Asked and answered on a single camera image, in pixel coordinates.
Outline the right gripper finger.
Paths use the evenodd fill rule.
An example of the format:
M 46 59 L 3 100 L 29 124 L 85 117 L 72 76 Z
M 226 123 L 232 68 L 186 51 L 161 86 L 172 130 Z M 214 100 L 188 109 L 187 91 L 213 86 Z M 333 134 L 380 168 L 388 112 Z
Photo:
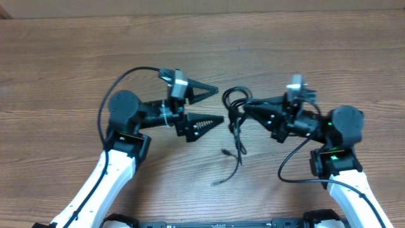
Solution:
M 266 128 L 270 132 L 285 132 L 284 106 L 281 103 L 248 103 L 243 106 L 243 109 L 246 114 L 258 121 L 264 128 Z
M 282 105 L 284 103 L 283 96 L 276 96 L 272 98 L 247 98 L 245 101 L 242 102 L 241 106 L 249 106 L 249 105 Z

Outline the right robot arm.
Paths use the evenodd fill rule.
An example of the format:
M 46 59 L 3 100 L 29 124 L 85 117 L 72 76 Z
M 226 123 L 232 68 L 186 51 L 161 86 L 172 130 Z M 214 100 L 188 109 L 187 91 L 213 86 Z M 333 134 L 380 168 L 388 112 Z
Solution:
M 283 143 L 290 135 L 316 141 L 310 152 L 312 179 L 296 184 L 320 183 L 344 212 L 351 227 L 392 227 L 374 196 L 360 164 L 355 145 L 362 140 L 364 114 L 353 106 L 340 106 L 322 115 L 313 92 L 268 99 L 248 99 L 244 118 L 253 118 Z

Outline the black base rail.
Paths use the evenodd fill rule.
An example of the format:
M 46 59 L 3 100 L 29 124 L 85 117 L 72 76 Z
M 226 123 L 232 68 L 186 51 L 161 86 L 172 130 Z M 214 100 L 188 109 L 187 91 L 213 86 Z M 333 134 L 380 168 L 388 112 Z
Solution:
M 113 213 L 106 217 L 101 228 L 348 228 L 350 225 L 340 218 L 332 209 L 313 210 L 305 212 L 299 218 L 273 218 L 263 221 L 215 221 L 215 222 L 141 222 L 136 218 Z

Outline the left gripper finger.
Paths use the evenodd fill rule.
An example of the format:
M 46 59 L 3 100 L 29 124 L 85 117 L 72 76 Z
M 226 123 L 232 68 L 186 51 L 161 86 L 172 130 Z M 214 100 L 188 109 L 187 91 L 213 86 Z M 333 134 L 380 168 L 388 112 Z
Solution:
M 188 99 L 190 105 L 200 102 L 219 92 L 218 88 L 213 85 L 207 85 L 192 79 L 188 79 L 187 82 L 188 86 L 185 97 Z
M 220 115 L 207 115 L 188 113 L 185 119 L 185 138 L 188 143 L 198 140 L 205 133 L 223 123 L 224 117 Z

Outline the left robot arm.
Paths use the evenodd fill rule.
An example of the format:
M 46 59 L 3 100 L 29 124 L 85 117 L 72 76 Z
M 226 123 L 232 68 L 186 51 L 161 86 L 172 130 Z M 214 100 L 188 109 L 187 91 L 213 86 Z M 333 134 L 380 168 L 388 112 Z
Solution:
M 69 205 L 48 224 L 56 227 L 138 227 L 139 221 L 107 212 L 118 193 L 146 159 L 151 138 L 141 129 L 174 127 L 179 137 L 194 142 L 223 122 L 223 117 L 186 113 L 194 104 L 218 93 L 212 85 L 187 79 L 168 80 L 168 97 L 142 102 L 134 92 L 121 90 L 108 103 L 109 121 L 105 148 L 85 184 Z

